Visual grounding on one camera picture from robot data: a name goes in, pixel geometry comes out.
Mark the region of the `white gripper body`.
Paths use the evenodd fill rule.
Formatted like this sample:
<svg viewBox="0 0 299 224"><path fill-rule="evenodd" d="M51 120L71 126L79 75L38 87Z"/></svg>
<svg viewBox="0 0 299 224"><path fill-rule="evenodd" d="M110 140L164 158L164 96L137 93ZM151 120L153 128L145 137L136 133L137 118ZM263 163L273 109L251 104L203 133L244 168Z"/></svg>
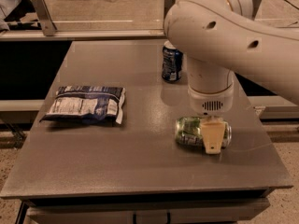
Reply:
<svg viewBox="0 0 299 224"><path fill-rule="evenodd" d="M216 93L202 93L188 88L191 108L199 115L218 116L233 106L234 85Z"/></svg>

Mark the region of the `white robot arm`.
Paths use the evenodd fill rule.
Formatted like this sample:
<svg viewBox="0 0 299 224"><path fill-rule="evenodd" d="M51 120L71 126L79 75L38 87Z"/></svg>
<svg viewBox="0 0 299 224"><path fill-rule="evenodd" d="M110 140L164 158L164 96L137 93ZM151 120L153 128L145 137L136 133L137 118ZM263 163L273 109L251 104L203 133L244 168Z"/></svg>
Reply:
<svg viewBox="0 0 299 224"><path fill-rule="evenodd" d="M164 19L170 43L187 58L192 109L207 154L219 154L238 73L299 104L299 34L258 23L252 0L180 0Z"/></svg>

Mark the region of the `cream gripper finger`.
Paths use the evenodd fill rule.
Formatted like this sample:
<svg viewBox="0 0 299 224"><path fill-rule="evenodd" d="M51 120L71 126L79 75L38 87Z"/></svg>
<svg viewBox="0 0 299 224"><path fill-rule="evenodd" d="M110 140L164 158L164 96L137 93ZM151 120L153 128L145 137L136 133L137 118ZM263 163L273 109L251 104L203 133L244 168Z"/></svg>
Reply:
<svg viewBox="0 0 299 224"><path fill-rule="evenodd" d="M225 132L225 122L220 117L207 117L200 121L200 133L203 138L206 154L221 153L221 145Z"/></svg>

